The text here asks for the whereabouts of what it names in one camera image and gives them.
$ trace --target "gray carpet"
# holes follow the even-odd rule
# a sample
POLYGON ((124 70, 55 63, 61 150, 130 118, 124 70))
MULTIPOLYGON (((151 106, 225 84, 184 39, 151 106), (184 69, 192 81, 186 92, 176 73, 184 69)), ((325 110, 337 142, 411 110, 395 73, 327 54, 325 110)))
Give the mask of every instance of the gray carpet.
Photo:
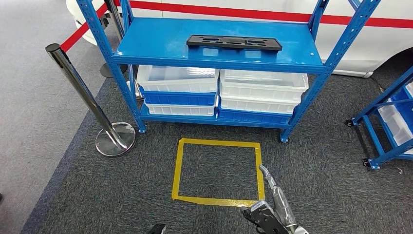
MULTIPOLYGON (((380 93, 379 84, 390 84, 411 65, 411 52, 401 56, 404 63, 397 57, 372 78, 331 77, 287 144, 279 143, 278 130, 148 122, 128 154, 107 158, 94 148, 98 124, 84 124, 84 141, 65 156, 70 162, 59 165, 42 196, 49 199, 41 198, 22 233, 144 234, 159 222, 168 234, 255 233, 239 208, 171 199, 183 137, 260 143, 263 164, 312 234, 413 233, 413 162, 367 170, 361 159, 376 154, 373 145, 362 127, 344 124, 380 93)), ((104 87, 100 104, 108 117, 133 123, 115 83, 107 80, 104 87)), ((248 148, 186 145, 180 195, 256 199, 254 163, 248 148)))

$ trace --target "shelving unit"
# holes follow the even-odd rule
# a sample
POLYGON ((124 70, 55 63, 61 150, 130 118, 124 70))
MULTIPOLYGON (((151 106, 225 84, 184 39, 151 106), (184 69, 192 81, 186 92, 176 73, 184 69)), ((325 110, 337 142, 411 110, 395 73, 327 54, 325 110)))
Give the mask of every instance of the shelving unit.
POLYGON ((253 22, 203 19, 139 18, 132 14, 128 0, 121 0, 125 22, 125 36, 113 53, 108 39, 94 11, 91 0, 77 0, 123 98, 131 111, 139 132, 146 131, 147 121, 166 121, 232 126, 279 128, 281 142, 288 137, 309 105, 352 44, 380 0, 349 0, 355 14, 323 64, 315 45, 321 16, 329 0, 319 0, 314 12, 305 23, 253 22), (234 50, 218 47, 189 47, 190 35, 220 35, 239 37, 276 38, 282 45, 278 53, 259 50, 234 50), (213 117, 150 115, 143 105, 139 110, 134 95, 128 89, 120 64, 144 64, 216 69, 274 71, 316 74, 313 84, 305 93, 288 124, 262 124, 243 120, 223 120, 213 117))
POLYGON ((413 67, 411 67, 399 79, 397 79, 396 82, 394 82, 373 102, 371 102, 360 114, 358 114, 355 118, 347 120, 348 126, 357 126, 363 122, 377 149, 378 157, 365 158, 363 161, 364 166, 371 167, 372 169, 380 169, 380 164, 392 159, 413 160, 413 154, 407 153, 408 150, 413 149, 413 137, 409 137, 409 140, 402 141, 404 143, 398 145, 389 126, 389 124, 396 124, 400 127, 401 131, 403 131, 404 128, 408 132, 411 132, 411 129, 413 129, 413 121, 411 121, 413 119, 413 97, 405 88, 406 85, 412 80, 413 67), (400 120, 399 122, 394 121, 390 123, 390 121, 386 122, 384 120, 379 109, 386 107, 394 108, 395 115, 398 115, 397 119, 400 120), (392 147, 391 150, 384 152, 380 140, 378 139, 377 134, 375 133, 370 122, 369 117, 371 115, 376 115, 378 117, 392 147))

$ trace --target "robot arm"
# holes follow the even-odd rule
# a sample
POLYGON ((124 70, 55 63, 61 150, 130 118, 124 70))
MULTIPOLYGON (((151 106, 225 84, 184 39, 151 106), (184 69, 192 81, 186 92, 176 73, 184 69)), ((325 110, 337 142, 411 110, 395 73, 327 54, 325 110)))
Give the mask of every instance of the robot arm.
POLYGON ((243 208, 244 217, 254 223, 257 232, 261 234, 308 234, 303 227, 297 225, 287 198, 269 171, 263 165, 259 169, 270 186, 274 209, 266 201, 258 201, 250 208, 243 208))

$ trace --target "yellow tape square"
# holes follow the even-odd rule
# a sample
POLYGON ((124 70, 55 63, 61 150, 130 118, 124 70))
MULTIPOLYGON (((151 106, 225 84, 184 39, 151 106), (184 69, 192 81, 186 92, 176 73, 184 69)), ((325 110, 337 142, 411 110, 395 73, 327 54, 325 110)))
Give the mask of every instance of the yellow tape square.
POLYGON ((226 141, 226 140, 201 140, 201 139, 189 139, 182 138, 179 140, 178 153, 176 156, 175 175, 173 177, 172 185, 172 199, 192 202, 200 205, 214 205, 214 206, 252 206, 257 201, 253 200, 232 200, 232 199, 217 199, 206 197, 190 197, 179 196, 179 181, 181 179, 182 158, 184 156, 184 144, 198 144, 198 145, 218 145, 218 146, 234 146, 234 147, 250 147, 255 149, 255 169, 257 171, 257 188, 258 188, 258 200, 264 200, 264 179, 263 175, 258 168, 261 164, 261 146, 255 142, 242 142, 242 141, 226 141))

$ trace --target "white bin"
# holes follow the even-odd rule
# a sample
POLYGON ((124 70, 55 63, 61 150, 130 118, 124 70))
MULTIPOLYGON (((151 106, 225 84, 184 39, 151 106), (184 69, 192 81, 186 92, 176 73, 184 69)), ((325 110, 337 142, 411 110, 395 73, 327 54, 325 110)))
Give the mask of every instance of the white bin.
MULTIPOLYGON (((401 116, 400 112, 394 105, 383 106, 378 109, 383 121, 386 122, 393 134, 393 139, 397 145, 401 145, 404 142, 413 138, 413 134, 410 131, 406 121, 401 116)), ((406 154, 413 155, 413 149, 408 150, 406 154)))
POLYGON ((294 108, 299 104, 295 102, 275 102, 260 99, 245 99, 227 97, 221 94, 221 108, 241 111, 268 112, 277 114, 293 114, 294 108))
POLYGON ((215 106, 146 104, 151 115, 213 116, 215 106))
POLYGON ((413 82, 406 85, 406 89, 409 92, 410 96, 413 97, 413 82))
POLYGON ((213 93, 219 69, 140 65, 137 81, 145 91, 213 93))
POLYGON ((301 102, 308 89, 307 74, 224 70, 220 71, 222 90, 227 97, 301 102))

